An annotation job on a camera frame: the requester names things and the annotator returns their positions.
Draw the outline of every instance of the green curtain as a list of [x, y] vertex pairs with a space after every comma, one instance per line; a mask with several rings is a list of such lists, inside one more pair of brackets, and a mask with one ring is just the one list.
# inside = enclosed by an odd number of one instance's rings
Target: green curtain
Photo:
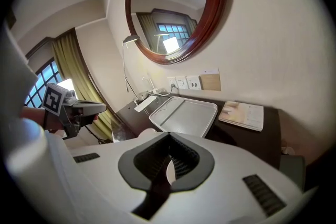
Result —
[[185, 23], [187, 25], [188, 30], [190, 31], [189, 35], [191, 36], [197, 27], [197, 21], [191, 19], [189, 16], [185, 16]]
[[[75, 29], [65, 32], [55, 39], [53, 53], [61, 77], [63, 79], [72, 79], [77, 98], [79, 100], [103, 103], [85, 71]], [[119, 120], [108, 109], [100, 113], [98, 120], [93, 122], [93, 125], [100, 133], [110, 140], [112, 140], [111, 125], [119, 126], [119, 124]]]
[[141, 28], [146, 36], [148, 45], [156, 52], [158, 37], [155, 34], [159, 31], [151, 13], [137, 13]]

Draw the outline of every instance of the white tray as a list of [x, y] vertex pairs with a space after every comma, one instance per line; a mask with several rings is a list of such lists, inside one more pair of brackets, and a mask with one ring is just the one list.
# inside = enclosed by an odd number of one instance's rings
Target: white tray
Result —
[[176, 132], [205, 137], [217, 116], [217, 105], [170, 97], [149, 119], [164, 132]]

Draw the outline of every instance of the electrical outlet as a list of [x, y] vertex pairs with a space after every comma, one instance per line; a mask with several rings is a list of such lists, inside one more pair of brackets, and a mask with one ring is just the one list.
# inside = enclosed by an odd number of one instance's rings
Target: electrical outlet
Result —
[[199, 76], [187, 77], [187, 81], [188, 81], [189, 89], [191, 90], [201, 90], [202, 89]]
[[189, 89], [186, 77], [176, 77], [179, 89]]
[[169, 81], [169, 87], [170, 87], [172, 84], [174, 84], [174, 86], [175, 86], [176, 88], [178, 88], [175, 77], [167, 77], [167, 79], [168, 79], [168, 81]]

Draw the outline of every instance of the wooden mirror frame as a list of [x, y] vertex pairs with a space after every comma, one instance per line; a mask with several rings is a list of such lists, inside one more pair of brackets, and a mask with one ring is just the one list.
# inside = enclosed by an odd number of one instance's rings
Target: wooden mirror frame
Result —
[[[148, 49], [139, 39], [135, 43], [140, 51], [150, 60], [162, 65], [169, 65], [181, 62], [191, 55], [196, 50], [200, 49], [216, 29], [225, 7], [226, 0], [206, 0], [204, 11], [195, 31], [192, 33], [187, 42], [177, 51], [170, 54], [157, 54]], [[131, 0], [125, 0], [125, 10], [127, 24], [131, 35], [137, 35], [132, 20]]]

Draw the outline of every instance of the dark wooden desk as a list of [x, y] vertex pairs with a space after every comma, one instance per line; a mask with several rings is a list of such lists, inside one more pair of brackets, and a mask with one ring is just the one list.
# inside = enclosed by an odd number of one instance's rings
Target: dark wooden desk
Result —
[[[182, 95], [181, 97], [215, 103], [218, 106], [218, 114], [209, 132], [205, 136], [206, 139], [241, 147], [250, 151], [274, 168], [279, 169], [281, 131], [277, 109], [264, 108], [264, 128], [261, 132], [257, 132], [219, 121], [218, 116], [223, 108], [224, 101], [207, 100]], [[139, 134], [147, 128], [154, 128], [158, 132], [161, 132], [161, 130], [149, 120], [149, 115], [168, 98], [169, 97], [157, 97], [156, 100], [146, 107], [146, 111], [137, 112], [134, 110], [135, 104], [133, 102], [118, 111], [117, 115], [133, 132], [133, 135], [125, 136], [125, 140], [138, 137]]]

